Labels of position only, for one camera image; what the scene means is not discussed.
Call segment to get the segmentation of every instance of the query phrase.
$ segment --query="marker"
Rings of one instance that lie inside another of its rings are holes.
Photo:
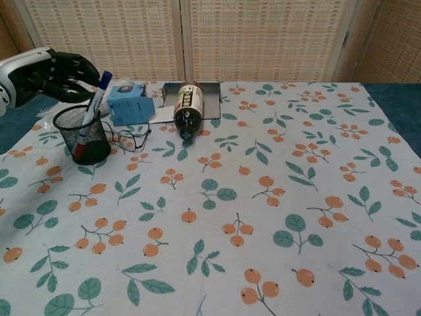
[[[112,73],[109,71],[104,71],[103,76],[101,77],[101,81],[98,85],[98,90],[95,92],[95,95],[91,99],[91,102],[89,102],[84,120],[82,122],[82,126],[87,123],[90,123],[97,115],[99,106],[105,94],[105,90],[107,90],[111,78]],[[74,151],[74,158],[76,160],[79,160],[82,157],[82,154],[84,153],[86,145],[86,136],[89,134],[90,127],[91,126],[87,126],[79,131],[79,135],[76,139],[76,149]]]

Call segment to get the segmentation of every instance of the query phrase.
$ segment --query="blue box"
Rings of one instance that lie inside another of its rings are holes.
[[[143,84],[112,87],[107,104],[115,126],[146,123],[155,115],[153,100]]]

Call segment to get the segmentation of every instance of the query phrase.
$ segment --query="robotic hand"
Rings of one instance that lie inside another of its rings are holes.
[[[98,70],[81,55],[42,47],[0,61],[0,116],[40,93],[66,103],[89,99],[92,92],[76,80],[99,84]]]

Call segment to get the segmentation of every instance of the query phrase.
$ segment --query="floor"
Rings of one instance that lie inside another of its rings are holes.
[[[421,157],[421,84],[364,84],[374,101]],[[28,104],[0,117],[0,154],[9,150],[38,120],[36,115],[57,101],[38,95]]]

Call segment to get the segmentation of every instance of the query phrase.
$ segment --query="black mesh pencil cup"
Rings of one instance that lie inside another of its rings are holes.
[[[81,125],[86,109],[87,105],[69,107],[57,113],[53,119],[53,125],[59,129],[73,161],[79,165],[98,163],[107,158],[111,151],[99,111],[91,122]],[[79,135],[81,130],[86,133],[84,138]]]

